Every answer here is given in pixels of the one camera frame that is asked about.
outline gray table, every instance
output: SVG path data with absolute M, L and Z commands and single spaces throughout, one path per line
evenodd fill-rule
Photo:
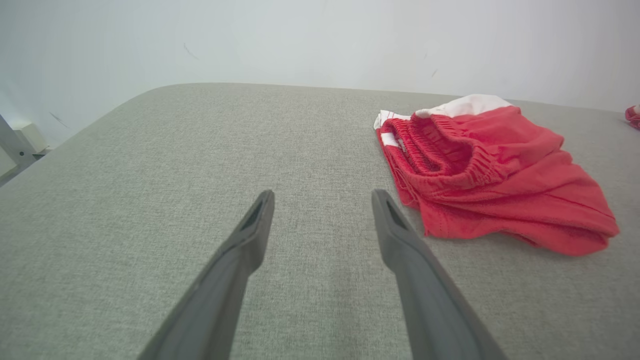
M 372 123 L 453 98 L 194 84 L 127 101 L 0 188 L 0 357 L 136 356 L 268 188 L 273 227 L 232 356 L 410 357 L 373 226 L 371 190 L 397 197 Z M 621 234 L 583 258 L 497 234 L 425 241 L 509 357 L 634 357 L 640 132 L 621 113 L 514 103 L 566 137 Z

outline gray fabric surface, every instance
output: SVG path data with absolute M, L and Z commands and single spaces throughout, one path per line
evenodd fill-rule
M 453 98 L 195 84 L 119 106 L 0 188 L 0 358 L 135 357 L 268 188 L 232 356 L 410 357 L 373 225 L 371 190 L 397 196 L 372 123 Z M 583 258 L 496 234 L 425 241 L 509 357 L 634 357 L 640 132 L 621 113 L 515 103 L 566 137 L 621 234 Z

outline wall scratch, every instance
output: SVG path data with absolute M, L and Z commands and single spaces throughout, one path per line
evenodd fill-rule
M 53 115 L 53 113 L 52 113 L 51 111 L 50 111 L 49 113 L 50 113 L 50 114 L 51 114 L 51 116 L 53 116 L 53 118 L 54 118 L 54 119 L 56 119 L 60 124 L 62 124 L 62 125 L 63 125 L 64 127 L 66 127 L 67 129 L 69 128 L 67 125 L 65 125 L 65 123 L 64 123 L 64 122 L 62 122 L 62 120 L 60 120 L 60 118 L 59 118 L 59 117 L 57 117 L 57 116 Z
M 189 51 L 189 48 L 187 47 L 187 43 L 183 42 L 182 45 L 184 46 L 184 49 L 187 51 L 187 53 L 191 55 L 192 58 L 199 60 L 197 56 L 195 56 L 191 51 Z

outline white wall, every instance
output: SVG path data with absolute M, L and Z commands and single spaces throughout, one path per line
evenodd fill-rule
M 623 111 L 640 102 L 639 26 L 638 0 L 2 0 L 0 113 L 56 146 L 131 97 L 190 82 Z

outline crumpled red fabric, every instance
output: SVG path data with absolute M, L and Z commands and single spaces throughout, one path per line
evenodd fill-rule
M 598 183 L 561 150 L 564 138 L 499 98 L 479 104 L 486 96 L 376 121 L 399 197 L 421 212 L 426 235 L 500 232 L 571 256 L 606 248 L 616 219 Z

